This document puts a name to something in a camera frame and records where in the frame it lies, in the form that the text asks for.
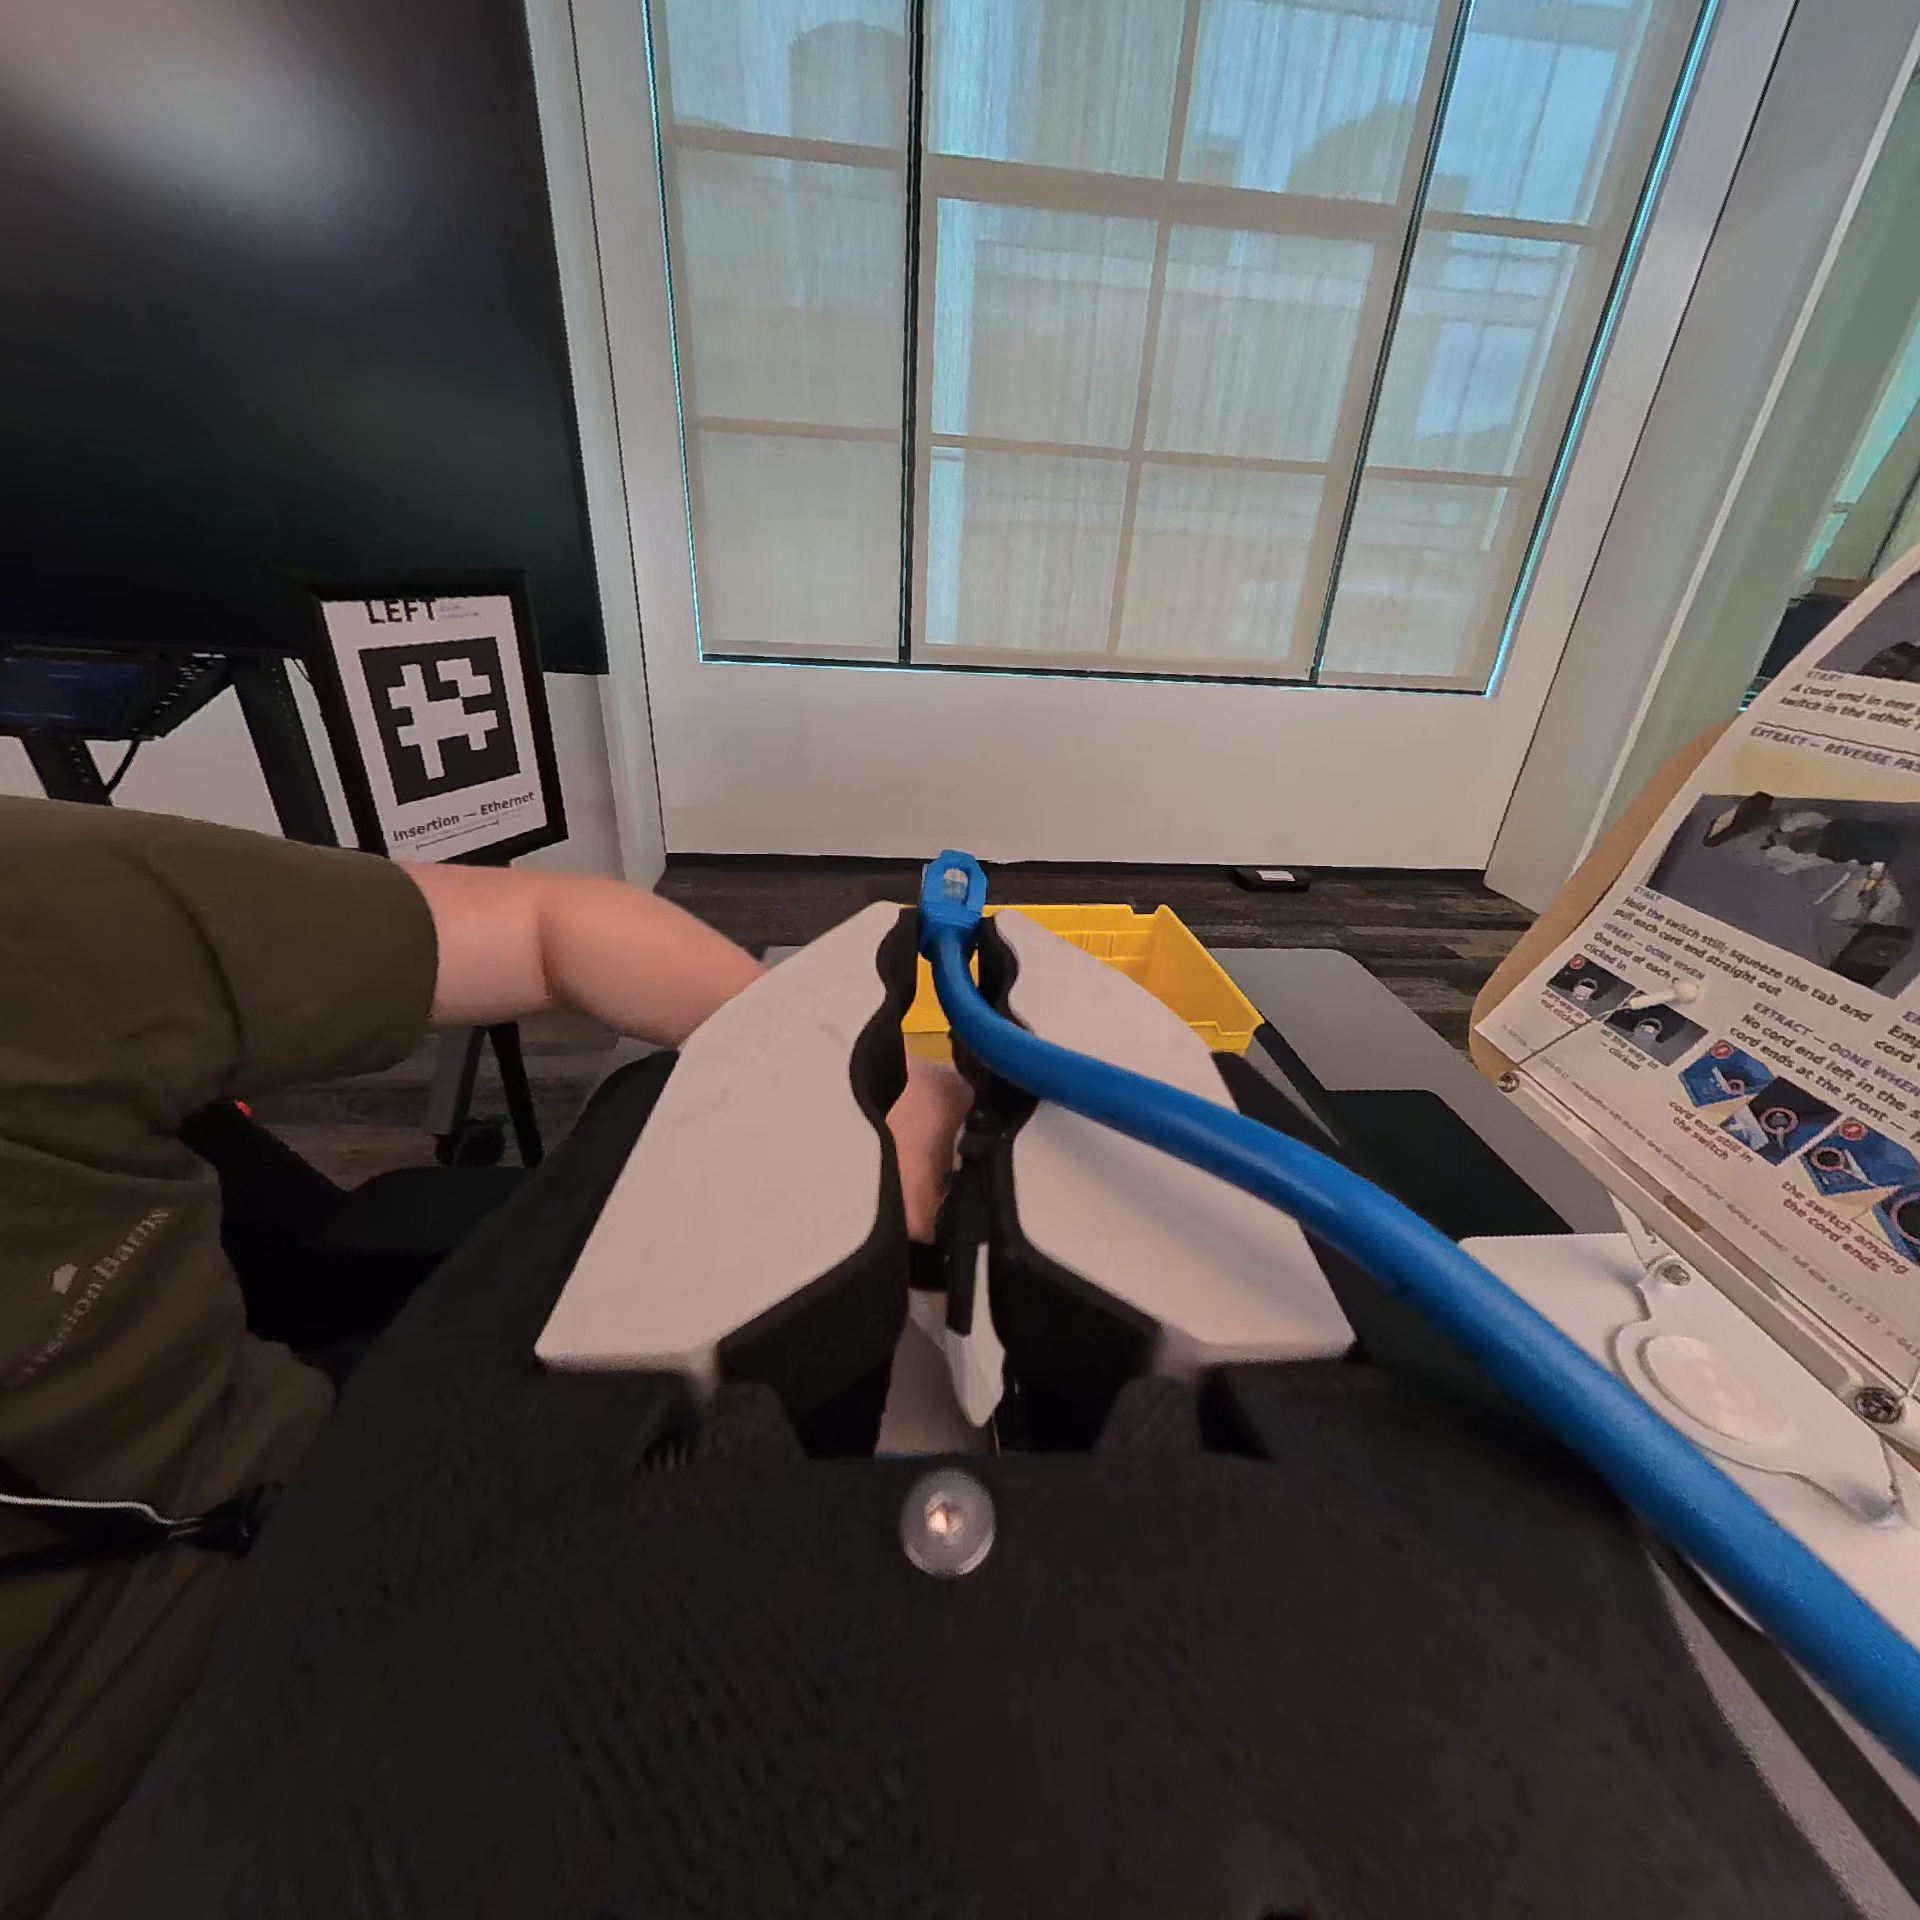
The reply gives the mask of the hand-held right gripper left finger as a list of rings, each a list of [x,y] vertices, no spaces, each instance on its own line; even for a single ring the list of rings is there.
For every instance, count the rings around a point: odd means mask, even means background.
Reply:
[[[905,1320],[914,916],[776,962],[682,1047],[535,1345],[552,1372],[864,1378]]]

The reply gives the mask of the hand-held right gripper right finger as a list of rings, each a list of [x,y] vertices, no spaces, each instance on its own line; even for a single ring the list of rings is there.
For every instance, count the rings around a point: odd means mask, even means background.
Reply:
[[[1009,1010],[1033,1036],[1237,1115],[1213,1051],[1130,977],[1020,908],[992,919],[1013,955]],[[1096,1305],[1140,1313],[1160,1370],[1332,1361],[1354,1329],[1303,1231],[1201,1168],[1051,1101],[1013,1139],[1025,1244]]]

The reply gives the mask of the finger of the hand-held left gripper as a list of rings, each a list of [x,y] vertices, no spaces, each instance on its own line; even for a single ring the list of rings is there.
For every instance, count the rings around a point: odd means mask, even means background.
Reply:
[[[912,1327],[940,1355],[964,1424],[989,1429],[1004,1395],[1004,1347],[989,1299],[977,1299],[968,1330],[949,1327],[947,1299],[912,1299]]]

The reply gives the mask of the yellow plastic bin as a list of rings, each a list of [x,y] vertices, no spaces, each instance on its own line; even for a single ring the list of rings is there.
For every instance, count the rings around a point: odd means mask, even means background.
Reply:
[[[1173,1084],[1173,1025],[1241,1058],[1264,1021],[1168,906],[1020,901],[989,914],[1021,916],[1027,931],[980,931],[972,978],[999,1016],[1053,1047]]]

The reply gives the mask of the person's left hand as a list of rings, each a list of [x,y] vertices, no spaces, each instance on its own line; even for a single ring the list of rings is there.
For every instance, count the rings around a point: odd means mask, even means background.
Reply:
[[[888,1112],[912,1241],[932,1244],[954,1183],[957,1139],[975,1108],[975,1090],[952,1063],[905,1056],[905,1082]]]

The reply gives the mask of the white board stand base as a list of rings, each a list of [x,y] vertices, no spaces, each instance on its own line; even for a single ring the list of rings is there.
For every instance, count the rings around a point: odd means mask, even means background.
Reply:
[[[1475,1236],[1537,1313],[1635,1387],[1759,1499],[1825,1529],[1916,1546],[1916,1471],[1898,1468],[1810,1370],[1644,1233]]]

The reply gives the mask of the framed marker sign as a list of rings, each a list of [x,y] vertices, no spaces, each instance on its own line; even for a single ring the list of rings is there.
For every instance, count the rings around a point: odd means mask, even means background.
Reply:
[[[301,591],[306,661],[361,850],[409,867],[504,869],[567,842],[520,571]]]

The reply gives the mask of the person's olive shirt torso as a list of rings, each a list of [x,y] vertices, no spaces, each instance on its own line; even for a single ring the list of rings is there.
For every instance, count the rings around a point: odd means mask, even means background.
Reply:
[[[189,1521],[284,1487],[335,1391],[247,1329],[193,1114],[381,1073],[437,933],[387,860],[4,800],[2,1453],[49,1498]],[[199,1683],[241,1553],[4,1572],[2,1896],[42,1915]]]

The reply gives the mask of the printed instruction sheet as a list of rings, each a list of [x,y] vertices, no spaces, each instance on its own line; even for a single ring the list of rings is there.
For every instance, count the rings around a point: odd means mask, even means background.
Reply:
[[[1645,1221],[1916,1373],[1916,553],[1747,706],[1482,1021]]]

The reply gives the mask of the small dark screen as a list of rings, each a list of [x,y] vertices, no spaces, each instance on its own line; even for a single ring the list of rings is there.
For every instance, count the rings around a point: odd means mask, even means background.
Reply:
[[[2,651],[2,737],[144,741],[162,737],[160,711],[180,664],[148,653]]]

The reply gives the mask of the large gridded window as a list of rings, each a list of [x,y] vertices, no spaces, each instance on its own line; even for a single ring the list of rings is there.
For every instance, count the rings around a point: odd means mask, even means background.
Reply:
[[[699,658],[1499,687],[1711,4],[645,4]]]

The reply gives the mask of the large black monitor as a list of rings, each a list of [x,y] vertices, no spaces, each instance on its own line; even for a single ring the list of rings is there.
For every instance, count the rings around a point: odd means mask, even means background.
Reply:
[[[608,664],[523,4],[4,2],[9,640],[523,578]]]

